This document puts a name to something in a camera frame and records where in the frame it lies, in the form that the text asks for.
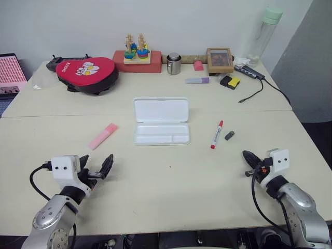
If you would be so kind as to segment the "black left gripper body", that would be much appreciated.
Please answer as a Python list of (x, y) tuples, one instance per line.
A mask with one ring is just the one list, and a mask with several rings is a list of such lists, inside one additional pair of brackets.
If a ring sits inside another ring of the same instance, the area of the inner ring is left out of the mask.
[(98, 179), (105, 178), (104, 170), (99, 170), (98, 172), (90, 172), (88, 169), (82, 169), (78, 173), (79, 180), (87, 185), (91, 190), (96, 186)]

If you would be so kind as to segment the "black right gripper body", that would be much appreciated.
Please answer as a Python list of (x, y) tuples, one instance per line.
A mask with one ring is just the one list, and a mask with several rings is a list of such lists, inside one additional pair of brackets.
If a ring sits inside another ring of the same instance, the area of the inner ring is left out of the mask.
[[(272, 158), (265, 158), (261, 160), (261, 162), (257, 162), (257, 173), (256, 173), (256, 180), (258, 182), (262, 182), (262, 180), (270, 173), (270, 167), (272, 166)], [(254, 170), (251, 169), (245, 172), (245, 176), (250, 177), (254, 175)]]

